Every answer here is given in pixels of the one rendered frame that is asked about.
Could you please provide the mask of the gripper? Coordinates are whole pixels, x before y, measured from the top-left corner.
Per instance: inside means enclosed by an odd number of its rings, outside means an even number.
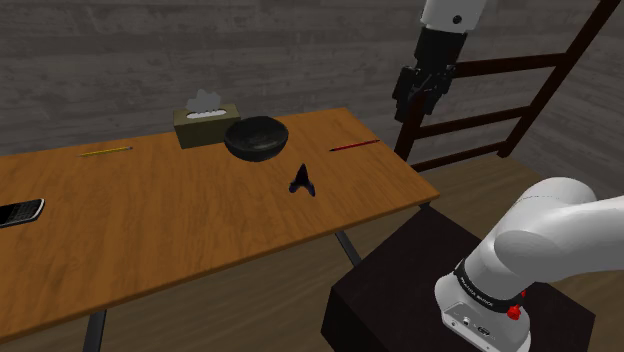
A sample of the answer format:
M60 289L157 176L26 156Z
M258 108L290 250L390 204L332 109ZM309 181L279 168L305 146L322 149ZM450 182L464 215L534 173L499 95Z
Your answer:
M447 94L455 66L467 39L466 33L453 33L423 27L414 51L416 66L403 66L392 98L396 101L394 119L404 123L412 112L417 81L430 80L425 90L427 97L422 107L431 115L440 98Z

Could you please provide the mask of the red pencil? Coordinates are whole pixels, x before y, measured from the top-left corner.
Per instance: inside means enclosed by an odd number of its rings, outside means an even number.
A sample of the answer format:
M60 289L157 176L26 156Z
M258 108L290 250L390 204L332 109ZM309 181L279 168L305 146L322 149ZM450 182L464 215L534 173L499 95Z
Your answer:
M380 139L367 140L367 141L362 141L362 142L357 142L357 143L352 143L352 144L347 144L347 145L343 145L343 146L334 147L334 148L331 148L329 151L330 152L342 151L342 150L346 150L346 149L351 149L351 148L356 148L356 147L360 147L360 146L365 146L365 145L378 143L380 141L381 141Z

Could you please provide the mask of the dark wooden ladder shelf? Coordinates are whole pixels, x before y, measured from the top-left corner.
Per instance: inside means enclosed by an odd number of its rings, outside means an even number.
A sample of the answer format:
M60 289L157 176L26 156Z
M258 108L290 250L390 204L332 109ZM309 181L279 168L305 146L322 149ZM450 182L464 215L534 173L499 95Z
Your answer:
M466 33L468 35L468 32L476 27L486 2L487 0L426 0L420 17L422 28ZM414 142L418 139L517 119L518 122L512 132L503 141L419 162L414 164L412 168L416 171L426 171L492 152L495 152L501 158L509 156L620 2L621 0L598 0L596 8L568 49L563 53L466 62L457 60L452 82L457 78L551 67L553 71L535 98L527 106L424 126L422 121L426 115L423 113L422 107L427 97L425 90L428 88L430 80L434 77L426 78L424 81L417 81L417 91L414 96L412 112L408 119L402 123L394 152L406 160L410 155Z

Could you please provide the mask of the dark blue pointed figure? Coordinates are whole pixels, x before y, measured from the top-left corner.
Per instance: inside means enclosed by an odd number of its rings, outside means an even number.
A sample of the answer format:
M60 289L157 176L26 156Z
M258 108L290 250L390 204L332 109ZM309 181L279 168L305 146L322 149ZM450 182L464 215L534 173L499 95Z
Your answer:
M309 179L307 167L304 163L299 167L295 178L289 184L289 192L295 193L299 188L305 188L312 196L316 196L316 191L313 183Z

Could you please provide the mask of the black bowl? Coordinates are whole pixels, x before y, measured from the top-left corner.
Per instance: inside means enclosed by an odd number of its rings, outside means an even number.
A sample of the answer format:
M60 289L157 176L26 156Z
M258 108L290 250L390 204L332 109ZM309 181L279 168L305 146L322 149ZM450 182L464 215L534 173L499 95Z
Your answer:
M287 127L269 116L249 117L235 122L224 135L224 144L235 157L263 162L277 156L286 146Z

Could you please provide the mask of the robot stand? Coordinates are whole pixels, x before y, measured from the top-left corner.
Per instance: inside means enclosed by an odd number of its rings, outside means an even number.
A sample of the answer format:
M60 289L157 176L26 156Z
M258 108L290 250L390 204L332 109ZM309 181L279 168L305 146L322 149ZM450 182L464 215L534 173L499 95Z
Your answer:
M419 210L331 288L321 333L334 352L480 352L447 328L434 285L479 239ZM529 352L588 352L595 315L548 284L527 290Z

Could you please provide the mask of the tissue box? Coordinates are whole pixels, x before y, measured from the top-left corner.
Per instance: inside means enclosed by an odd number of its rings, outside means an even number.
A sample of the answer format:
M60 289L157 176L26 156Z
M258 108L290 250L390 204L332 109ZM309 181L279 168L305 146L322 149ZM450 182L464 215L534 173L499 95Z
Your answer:
M173 111L173 127L182 149L222 143L241 116L235 104L223 104L216 92L199 89L183 109Z

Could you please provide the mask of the wooden table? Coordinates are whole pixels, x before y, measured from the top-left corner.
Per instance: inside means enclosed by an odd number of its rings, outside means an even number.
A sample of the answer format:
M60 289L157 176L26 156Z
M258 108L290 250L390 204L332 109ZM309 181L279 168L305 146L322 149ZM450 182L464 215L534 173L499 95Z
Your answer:
M0 344L438 197L344 108L289 115L285 148L245 162L174 133L0 157ZM132 146L130 151L79 154ZM290 193L304 163L316 196Z

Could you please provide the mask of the yellow pencil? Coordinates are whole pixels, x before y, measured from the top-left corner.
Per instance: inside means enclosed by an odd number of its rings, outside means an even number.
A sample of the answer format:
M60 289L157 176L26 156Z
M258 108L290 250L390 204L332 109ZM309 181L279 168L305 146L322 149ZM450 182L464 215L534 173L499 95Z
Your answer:
M78 157L85 158L85 157L104 155L104 154L110 154L110 153L116 153L116 152L122 152L122 151L130 151L132 149L133 149L132 146L110 148L110 149L105 149L105 150L98 150L98 151L91 151L91 152L81 153L81 154L78 155Z

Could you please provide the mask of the black phone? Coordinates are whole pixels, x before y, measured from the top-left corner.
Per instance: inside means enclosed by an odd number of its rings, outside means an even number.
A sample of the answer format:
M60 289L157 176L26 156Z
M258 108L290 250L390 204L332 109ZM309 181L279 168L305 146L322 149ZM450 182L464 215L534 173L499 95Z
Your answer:
M43 198L0 206L0 228L36 221L45 206Z

